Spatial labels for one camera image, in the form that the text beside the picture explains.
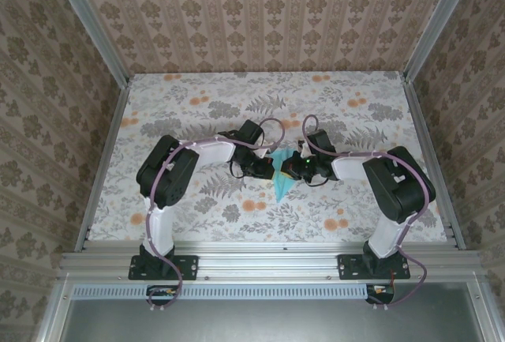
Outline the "floral table mat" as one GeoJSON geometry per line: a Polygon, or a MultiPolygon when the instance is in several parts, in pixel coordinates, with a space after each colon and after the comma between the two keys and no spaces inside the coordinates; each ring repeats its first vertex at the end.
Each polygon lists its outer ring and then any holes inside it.
{"type": "MultiPolygon", "coordinates": [[[[89,232],[92,241],[140,240],[146,207],[136,175],[164,135],[198,140],[261,122],[266,142],[292,149],[316,116],[340,151],[406,147],[422,160],[396,72],[187,73],[133,78],[89,232]]],[[[273,183],[237,167],[202,167],[174,208],[181,241],[362,242],[380,217],[364,181],[295,183],[281,200],[273,183]]]]}

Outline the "light blue cloth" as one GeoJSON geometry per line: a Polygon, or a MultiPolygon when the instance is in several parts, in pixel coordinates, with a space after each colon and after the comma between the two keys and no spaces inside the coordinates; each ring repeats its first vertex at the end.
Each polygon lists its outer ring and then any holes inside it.
{"type": "Polygon", "coordinates": [[[275,198],[277,203],[282,200],[282,198],[297,182],[281,172],[282,163],[290,158],[294,152],[295,150],[292,148],[278,148],[270,155],[273,159],[273,168],[275,169],[272,181],[275,188],[275,198]]]}

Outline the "wide aluminium frame rail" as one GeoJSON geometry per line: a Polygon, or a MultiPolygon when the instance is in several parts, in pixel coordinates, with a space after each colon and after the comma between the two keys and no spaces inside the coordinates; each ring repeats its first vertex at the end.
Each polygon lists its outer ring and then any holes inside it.
{"type": "MultiPolygon", "coordinates": [[[[57,278],[74,283],[120,283],[128,280],[138,241],[87,241],[80,252],[64,254],[57,278]]],[[[199,258],[196,281],[216,284],[335,283],[338,256],[359,254],[362,242],[176,242],[178,255],[199,258]]],[[[454,240],[408,242],[404,251],[422,263],[427,282],[481,279],[478,252],[460,250],[454,240]]]]}

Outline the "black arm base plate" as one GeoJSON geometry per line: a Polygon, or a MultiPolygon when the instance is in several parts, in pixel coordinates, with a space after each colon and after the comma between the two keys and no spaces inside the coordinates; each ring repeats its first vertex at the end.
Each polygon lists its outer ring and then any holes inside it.
{"type": "Polygon", "coordinates": [[[368,254],[340,254],[337,257],[340,280],[406,280],[411,277],[405,257],[395,253],[379,259],[368,254]]]}
{"type": "MultiPolygon", "coordinates": [[[[195,280],[199,258],[196,255],[176,255],[170,260],[178,269],[183,280],[195,280]]],[[[165,261],[151,255],[132,257],[128,278],[130,280],[178,280],[175,270],[165,261]]]]}

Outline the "small black circuit board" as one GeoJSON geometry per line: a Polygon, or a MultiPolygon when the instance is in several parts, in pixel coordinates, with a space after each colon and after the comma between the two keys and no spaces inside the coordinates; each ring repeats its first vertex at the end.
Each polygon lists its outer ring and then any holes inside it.
{"type": "Polygon", "coordinates": [[[367,284],[365,301],[372,305],[387,305],[393,301],[395,288],[391,284],[367,284]]]}
{"type": "Polygon", "coordinates": [[[152,308],[165,308],[177,293],[178,285],[151,285],[146,289],[146,301],[152,308]]]}

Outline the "aluminium corner post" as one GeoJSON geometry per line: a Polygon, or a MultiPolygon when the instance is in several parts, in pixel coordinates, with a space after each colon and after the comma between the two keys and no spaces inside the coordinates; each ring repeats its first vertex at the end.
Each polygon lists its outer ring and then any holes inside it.
{"type": "Polygon", "coordinates": [[[69,0],[69,3],[80,18],[80,22],[91,37],[92,42],[106,63],[118,87],[121,90],[126,89],[129,74],[117,51],[114,49],[112,39],[107,35],[105,28],[100,22],[98,11],[93,9],[90,0],[69,0]]]}
{"type": "Polygon", "coordinates": [[[419,74],[422,66],[425,64],[427,57],[439,39],[443,29],[449,21],[455,7],[460,0],[439,0],[430,21],[427,23],[425,30],[421,34],[417,46],[406,64],[404,69],[404,78],[407,82],[411,82],[419,74]]]}

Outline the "grey metal sheet panel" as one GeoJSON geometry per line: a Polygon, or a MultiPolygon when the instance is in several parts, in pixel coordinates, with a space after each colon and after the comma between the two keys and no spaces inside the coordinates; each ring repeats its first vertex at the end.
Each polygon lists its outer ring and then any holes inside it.
{"type": "Polygon", "coordinates": [[[56,285],[36,342],[505,342],[490,287],[478,279],[397,284],[393,306],[365,299],[72,300],[56,285]]]}

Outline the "aluminium side rail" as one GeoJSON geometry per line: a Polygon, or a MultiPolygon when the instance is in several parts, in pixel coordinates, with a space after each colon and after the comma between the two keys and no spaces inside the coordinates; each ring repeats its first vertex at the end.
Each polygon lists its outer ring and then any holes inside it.
{"type": "Polygon", "coordinates": [[[407,103],[409,104],[413,124],[417,132],[417,139],[419,140],[419,144],[421,146],[427,175],[436,189],[436,205],[439,207],[447,239],[452,241],[457,249],[465,250],[466,244],[462,236],[461,228],[458,224],[457,216],[455,215],[451,197],[447,190],[443,173],[432,144],[432,139],[429,135],[429,130],[426,125],[415,88],[413,83],[407,79],[404,79],[403,81],[403,88],[407,103]]]}
{"type": "Polygon", "coordinates": [[[103,146],[102,156],[99,161],[98,170],[95,175],[92,190],[88,199],[88,204],[84,212],[80,232],[77,237],[74,252],[81,252],[84,244],[88,238],[88,233],[93,225],[95,212],[98,207],[100,195],[103,188],[103,183],[107,175],[107,169],[110,164],[110,158],[114,151],[115,141],[120,129],[122,117],[129,98],[129,87],[122,89],[119,93],[118,102],[114,110],[113,118],[111,120],[110,128],[107,134],[107,139],[103,146]]]}

